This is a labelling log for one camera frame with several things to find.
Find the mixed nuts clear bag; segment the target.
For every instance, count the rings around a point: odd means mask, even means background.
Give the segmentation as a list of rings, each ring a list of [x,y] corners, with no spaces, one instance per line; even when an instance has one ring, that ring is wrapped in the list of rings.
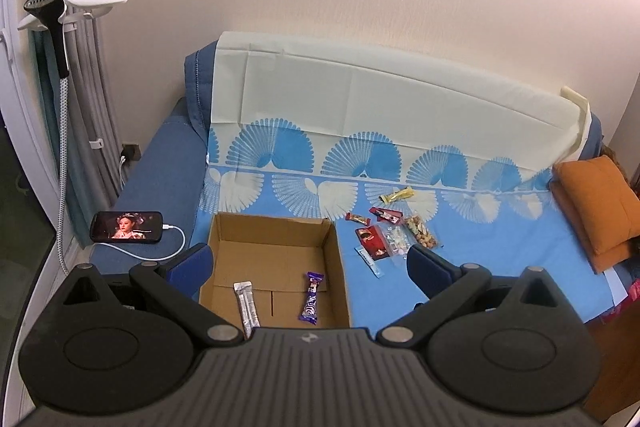
[[[419,215],[405,217],[404,225],[416,240],[416,243],[425,248],[435,248],[439,246],[439,241],[435,235],[427,228],[425,221]]]

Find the clear candy bag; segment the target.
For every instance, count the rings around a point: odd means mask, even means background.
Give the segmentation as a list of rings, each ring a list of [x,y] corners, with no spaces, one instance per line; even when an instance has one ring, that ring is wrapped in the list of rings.
[[[380,225],[386,251],[396,265],[405,262],[412,246],[405,229],[401,225]]]

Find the silver stick packet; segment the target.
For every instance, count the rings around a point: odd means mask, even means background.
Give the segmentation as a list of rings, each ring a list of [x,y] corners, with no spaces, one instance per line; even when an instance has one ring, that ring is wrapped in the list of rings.
[[[235,282],[233,290],[238,299],[241,320],[246,338],[250,338],[254,329],[260,326],[255,305],[253,284],[251,281]]]

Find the blue stick packet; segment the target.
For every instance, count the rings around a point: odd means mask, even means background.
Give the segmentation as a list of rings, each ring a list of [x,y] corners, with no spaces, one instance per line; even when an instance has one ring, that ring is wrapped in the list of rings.
[[[377,279],[384,275],[383,271],[376,265],[375,260],[362,246],[356,247],[355,251]]]

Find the red black snack bar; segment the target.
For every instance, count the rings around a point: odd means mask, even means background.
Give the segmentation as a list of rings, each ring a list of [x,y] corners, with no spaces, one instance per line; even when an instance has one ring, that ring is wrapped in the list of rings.
[[[371,207],[369,211],[376,217],[376,220],[385,221],[390,225],[401,225],[402,221],[404,221],[404,215],[399,210]]]

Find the red snack pouch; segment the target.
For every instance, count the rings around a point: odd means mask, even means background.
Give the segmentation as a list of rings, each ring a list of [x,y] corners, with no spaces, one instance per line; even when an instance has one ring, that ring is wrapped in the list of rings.
[[[374,261],[387,258],[390,255],[382,231],[377,225],[359,228],[356,230],[356,234],[361,246]]]

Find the yellow snack bar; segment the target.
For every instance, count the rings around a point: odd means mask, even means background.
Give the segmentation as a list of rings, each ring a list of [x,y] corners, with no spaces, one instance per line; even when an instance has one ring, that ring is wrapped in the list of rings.
[[[390,205],[400,200],[405,200],[416,195],[416,191],[412,187],[401,188],[400,190],[393,191],[392,193],[380,195],[380,201],[384,205]]]

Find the small red candy bar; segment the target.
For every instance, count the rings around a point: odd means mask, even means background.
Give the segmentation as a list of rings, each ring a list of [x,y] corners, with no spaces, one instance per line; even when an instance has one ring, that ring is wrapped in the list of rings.
[[[355,213],[352,212],[348,212],[345,215],[345,219],[347,221],[350,222],[355,222],[355,223],[359,223],[360,225],[363,225],[364,227],[368,227],[371,223],[371,220],[367,217],[363,217],[360,215],[355,215]]]

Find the purple chocolate bar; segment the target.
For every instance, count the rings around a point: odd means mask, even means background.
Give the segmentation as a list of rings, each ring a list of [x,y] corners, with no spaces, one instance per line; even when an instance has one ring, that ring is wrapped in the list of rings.
[[[307,273],[307,292],[299,320],[316,325],[318,323],[318,292],[324,280],[324,275],[317,272]]]

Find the black smartphone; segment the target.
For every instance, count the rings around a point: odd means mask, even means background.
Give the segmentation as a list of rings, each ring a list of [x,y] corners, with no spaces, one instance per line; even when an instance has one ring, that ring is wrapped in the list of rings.
[[[93,243],[157,243],[164,219],[157,211],[100,211],[92,219]]]

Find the open cardboard box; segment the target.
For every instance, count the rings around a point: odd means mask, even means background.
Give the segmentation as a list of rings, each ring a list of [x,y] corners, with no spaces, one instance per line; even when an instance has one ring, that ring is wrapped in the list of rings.
[[[275,218],[218,213],[208,245],[213,274],[200,290],[200,303],[231,324],[242,325],[233,285],[253,285],[260,325],[310,329],[299,318],[309,272],[324,279],[318,295],[318,329],[352,325],[344,265],[335,225],[328,219]]]

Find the blue white patterned sheet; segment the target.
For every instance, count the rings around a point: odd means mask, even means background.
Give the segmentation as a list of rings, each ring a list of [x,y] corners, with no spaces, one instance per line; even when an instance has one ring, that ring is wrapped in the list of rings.
[[[588,101],[420,54],[250,32],[186,58],[204,140],[194,235],[218,213],[332,220],[358,326],[380,329],[421,296],[396,259],[376,277],[349,213],[419,217],[442,257],[498,275],[546,269],[579,316],[616,303],[549,192],[553,166],[587,155]]]

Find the orange cushion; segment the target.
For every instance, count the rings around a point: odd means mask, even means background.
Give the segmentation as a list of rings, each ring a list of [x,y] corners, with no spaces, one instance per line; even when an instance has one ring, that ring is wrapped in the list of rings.
[[[553,166],[550,191],[596,273],[637,251],[639,199],[608,156]]]

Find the grey curtain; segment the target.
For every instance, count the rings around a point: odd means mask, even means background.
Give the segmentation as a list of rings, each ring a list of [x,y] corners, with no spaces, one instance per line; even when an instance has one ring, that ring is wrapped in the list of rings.
[[[81,20],[65,34],[68,82],[66,212],[82,243],[93,216],[110,209],[120,191],[120,136],[106,63],[95,20]]]

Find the wall power socket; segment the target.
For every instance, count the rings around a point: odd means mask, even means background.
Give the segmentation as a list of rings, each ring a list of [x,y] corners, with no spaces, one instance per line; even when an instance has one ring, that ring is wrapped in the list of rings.
[[[141,158],[141,150],[138,144],[124,144],[120,157],[128,161],[138,161]]]

